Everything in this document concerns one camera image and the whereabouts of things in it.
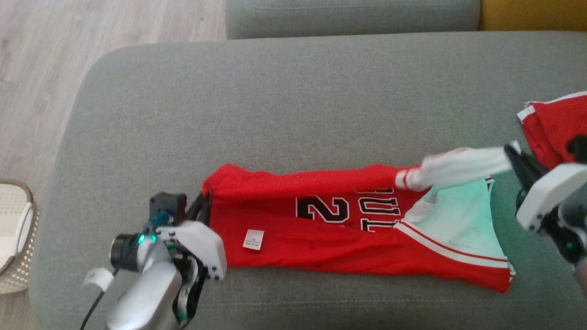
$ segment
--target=gray sofa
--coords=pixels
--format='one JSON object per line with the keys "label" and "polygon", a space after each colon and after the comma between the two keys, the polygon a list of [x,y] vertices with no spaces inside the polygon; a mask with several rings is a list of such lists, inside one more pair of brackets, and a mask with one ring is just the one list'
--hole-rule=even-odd
{"label": "gray sofa", "polygon": [[[30,298],[47,329],[78,328],[113,237],[161,190],[194,198],[223,163],[286,173],[408,166],[524,135],[528,100],[587,89],[587,33],[443,32],[146,45],[99,60],[79,90],[44,205]],[[432,277],[261,268],[209,282],[190,329],[584,329],[587,309],[550,241],[514,218],[496,177],[495,232],[518,275],[499,294]],[[136,274],[121,272],[90,321]]]}

